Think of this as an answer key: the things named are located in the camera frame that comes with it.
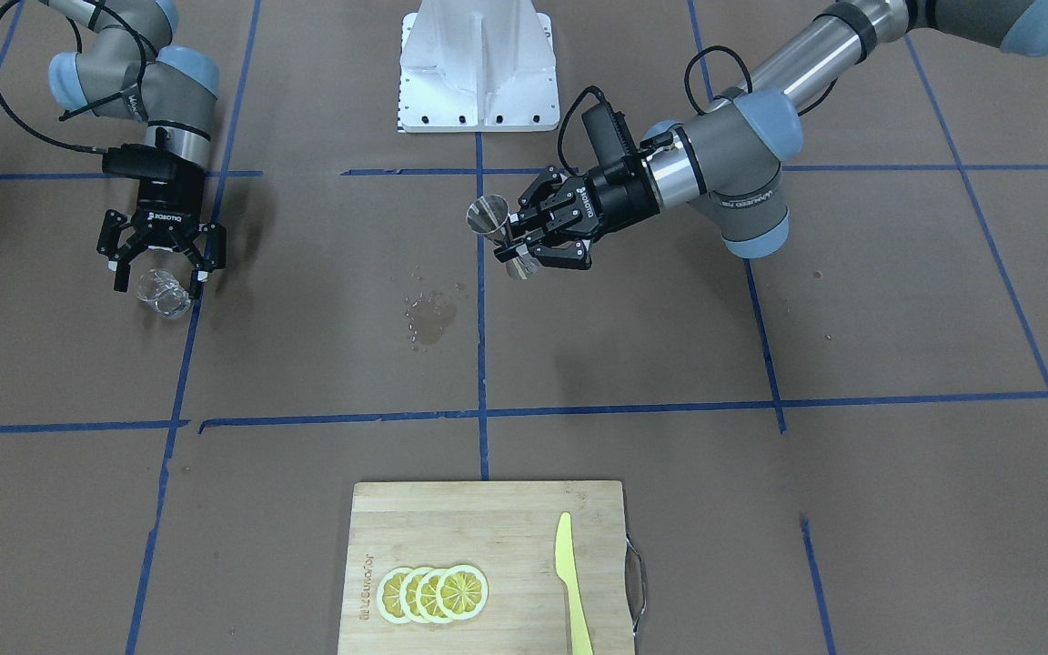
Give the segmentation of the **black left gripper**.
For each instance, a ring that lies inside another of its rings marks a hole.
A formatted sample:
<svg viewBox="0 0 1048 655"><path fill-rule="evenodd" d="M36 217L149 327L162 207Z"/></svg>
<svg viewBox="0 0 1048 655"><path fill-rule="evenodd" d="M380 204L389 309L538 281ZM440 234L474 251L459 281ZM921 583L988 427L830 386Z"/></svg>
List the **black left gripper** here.
<svg viewBox="0 0 1048 655"><path fill-rule="evenodd" d="M499 240L499 260L508 272L538 272L541 267L588 270L591 239L632 227L660 212L640 167L596 166L581 176L565 176L550 166L519 198L509 235L558 235L578 239L567 247Z"/></svg>

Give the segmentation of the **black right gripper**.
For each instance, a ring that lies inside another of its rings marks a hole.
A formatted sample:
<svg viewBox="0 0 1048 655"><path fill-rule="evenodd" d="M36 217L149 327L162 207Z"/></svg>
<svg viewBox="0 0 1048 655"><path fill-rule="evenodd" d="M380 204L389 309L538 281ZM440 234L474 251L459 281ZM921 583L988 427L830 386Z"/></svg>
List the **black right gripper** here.
<svg viewBox="0 0 1048 655"><path fill-rule="evenodd" d="M227 232L219 224L200 225L208 173L201 167L176 167L168 178L141 176L131 217L107 210L99 235L99 253L114 272L114 290L126 293L132 264L147 248L180 250L192 266L187 294L199 299L209 274L227 265Z"/></svg>

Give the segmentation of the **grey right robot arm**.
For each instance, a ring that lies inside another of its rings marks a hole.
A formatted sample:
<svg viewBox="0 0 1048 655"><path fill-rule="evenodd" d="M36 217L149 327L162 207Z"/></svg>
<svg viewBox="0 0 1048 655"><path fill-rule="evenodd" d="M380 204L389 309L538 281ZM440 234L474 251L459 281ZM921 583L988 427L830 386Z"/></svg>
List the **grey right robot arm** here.
<svg viewBox="0 0 1048 655"><path fill-rule="evenodd" d="M178 12L171 1L53 1L50 7L96 35L80 53L54 54L47 83L67 116L137 121L141 144L110 146L104 173L138 182L132 215L109 210L99 253L124 293L135 257L148 249L183 254L191 298L224 268L226 233L201 223L219 67L208 54L172 45Z"/></svg>

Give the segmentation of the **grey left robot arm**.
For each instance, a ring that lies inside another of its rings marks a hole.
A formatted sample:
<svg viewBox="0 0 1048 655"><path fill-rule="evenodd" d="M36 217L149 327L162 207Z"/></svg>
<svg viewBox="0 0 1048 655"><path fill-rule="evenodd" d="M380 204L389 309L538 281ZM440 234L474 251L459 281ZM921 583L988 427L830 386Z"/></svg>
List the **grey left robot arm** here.
<svg viewBox="0 0 1048 655"><path fill-rule="evenodd" d="M715 221L736 257L766 257L790 233L782 166L801 152L801 116L831 92L844 72L882 43L927 28L1007 54L1048 54L1048 1L837 1L741 84L694 115L630 133L596 86L582 123L595 167L549 167L498 220L495 257L503 264L586 270L591 246L661 212L693 205Z"/></svg>

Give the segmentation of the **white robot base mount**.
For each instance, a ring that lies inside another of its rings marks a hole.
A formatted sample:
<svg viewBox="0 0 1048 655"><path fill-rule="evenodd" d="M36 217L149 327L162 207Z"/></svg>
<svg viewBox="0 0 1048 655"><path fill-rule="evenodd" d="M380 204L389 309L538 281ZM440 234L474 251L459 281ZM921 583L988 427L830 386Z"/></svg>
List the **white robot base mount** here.
<svg viewBox="0 0 1048 655"><path fill-rule="evenodd" d="M424 1L402 20L403 133L545 132L561 121L552 21L531 1Z"/></svg>

